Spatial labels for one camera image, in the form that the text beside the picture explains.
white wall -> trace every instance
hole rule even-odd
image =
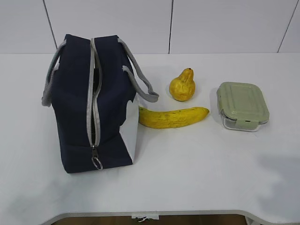
[[[1,0],[0,53],[54,51],[42,0]]]
[[[297,0],[174,0],[171,53],[276,53]]]
[[[170,53],[300,52],[297,2],[173,0],[171,23],[172,0],[45,0],[57,44],[118,34],[134,53],[168,53],[171,25]],[[2,0],[0,32],[0,53],[55,51],[42,0]]]
[[[56,42],[119,35],[133,53],[168,53],[171,0],[46,0]]]
[[[279,52],[300,53],[300,3],[297,5]]]

gray handle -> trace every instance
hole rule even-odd
[[[135,70],[136,70],[136,74],[137,76],[144,82],[144,84],[147,86],[148,88],[148,94],[145,93],[140,86],[138,85],[138,83],[136,82],[135,76],[132,74],[132,72],[130,71],[130,69],[127,66],[123,66],[122,69],[123,71],[126,71],[128,73],[128,77],[133,85],[133,87],[135,88],[136,92],[146,101],[148,102],[157,102],[158,101],[158,97],[159,95],[153,91],[153,88],[150,84],[150,82],[147,80],[147,78],[144,76],[141,68],[139,67],[139,65],[137,64],[133,54],[131,53],[130,49],[128,48],[128,46],[125,44],[124,41],[122,41],[120,38],[118,38],[118,42],[121,43],[125,49],[125,52],[127,53],[127,56],[130,58],[130,60],[132,61]]]
[[[45,82],[45,88],[42,96],[42,106],[51,106],[51,87],[53,83],[53,75],[56,70],[58,70],[59,64],[56,64],[58,58],[60,57],[62,48],[66,45],[66,40],[64,40],[60,46],[57,48],[52,61],[50,63],[47,76],[46,76],[46,82]]]

gray zipper trim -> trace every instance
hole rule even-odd
[[[92,51],[94,51],[94,54],[95,54],[96,68],[98,68],[98,70],[99,70],[99,83],[98,83],[98,87],[97,87],[97,90],[96,90],[96,92],[94,94],[94,98],[93,98],[93,112],[94,112],[94,122],[95,122],[95,131],[96,131],[95,146],[98,146],[100,144],[101,129],[100,129],[100,116],[99,116],[99,108],[98,108],[98,104],[97,104],[97,98],[98,98],[98,95],[100,93],[101,86],[102,86],[102,68],[101,68],[99,56],[98,56],[96,46],[95,46],[95,40],[93,38],[91,39],[90,44],[91,44],[91,49],[92,49]]]
[[[99,84],[95,93],[93,93],[93,82],[94,82],[94,68],[99,70]],[[92,38],[90,40],[90,76],[89,76],[89,88],[88,88],[88,102],[86,108],[86,127],[88,139],[90,146],[92,148],[92,162],[94,166],[102,170],[103,166],[98,158],[97,147],[100,144],[100,116],[97,104],[97,98],[101,90],[102,85],[102,68],[100,65],[100,60],[95,46],[95,41]],[[95,127],[95,142],[92,140],[92,115],[94,117],[94,127]]]
[[[88,102],[86,107],[86,128],[88,133],[88,139],[90,142],[90,146],[92,147],[94,144],[92,142],[92,105],[93,105],[93,81],[94,81],[94,66],[95,66],[95,53],[91,49],[90,50],[90,78],[89,78],[89,89],[88,89]]]

lunch bag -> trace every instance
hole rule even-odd
[[[148,87],[148,94],[136,82],[128,58]],[[118,36],[91,40],[65,36],[50,64],[42,105],[53,106],[67,173],[133,163],[139,116],[137,93],[149,102],[158,100]]]

food container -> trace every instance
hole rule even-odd
[[[222,83],[217,90],[217,104],[227,129],[257,131],[269,121],[262,91],[254,84]]]

